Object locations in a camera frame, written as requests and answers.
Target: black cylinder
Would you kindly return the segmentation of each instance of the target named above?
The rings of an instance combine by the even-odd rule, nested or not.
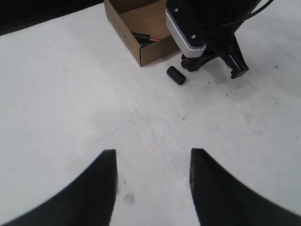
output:
[[[167,74],[169,75],[170,78],[172,78],[178,85],[184,84],[186,81],[186,77],[179,72],[174,66],[171,66],[167,70]]]

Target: black surface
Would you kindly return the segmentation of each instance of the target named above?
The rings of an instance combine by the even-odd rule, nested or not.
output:
[[[103,151],[63,191],[4,226],[108,226],[117,187],[116,151]]]
[[[102,2],[103,0],[0,0],[0,35]]]
[[[203,149],[191,152],[190,186],[201,226],[301,226],[301,217],[246,187]]]

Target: small black cylindrical object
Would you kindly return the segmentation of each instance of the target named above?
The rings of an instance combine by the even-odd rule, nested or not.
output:
[[[151,39],[151,36],[149,34],[140,34],[135,32],[132,32],[132,34],[138,42],[150,41]]]
[[[184,84],[186,81],[186,77],[179,72],[174,66],[171,66],[167,70],[167,74],[169,75],[170,78],[172,78],[178,85]]]

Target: open cardboard box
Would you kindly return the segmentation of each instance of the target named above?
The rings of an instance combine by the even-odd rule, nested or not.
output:
[[[166,0],[104,0],[108,20],[140,66],[178,49],[166,27]],[[132,32],[160,39],[142,47]]]

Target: black cable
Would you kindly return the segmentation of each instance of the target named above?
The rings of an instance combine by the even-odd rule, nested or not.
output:
[[[221,26],[229,26],[229,25],[233,25],[233,24],[237,24],[237,23],[240,23],[240,22],[244,22],[250,18],[252,18],[253,16],[261,13],[263,10],[265,10],[274,0],[269,0],[265,5],[263,5],[260,9],[256,10],[255,12],[239,19],[239,20],[236,20],[236,21],[233,21],[231,23],[227,23],[227,24],[222,24]]]

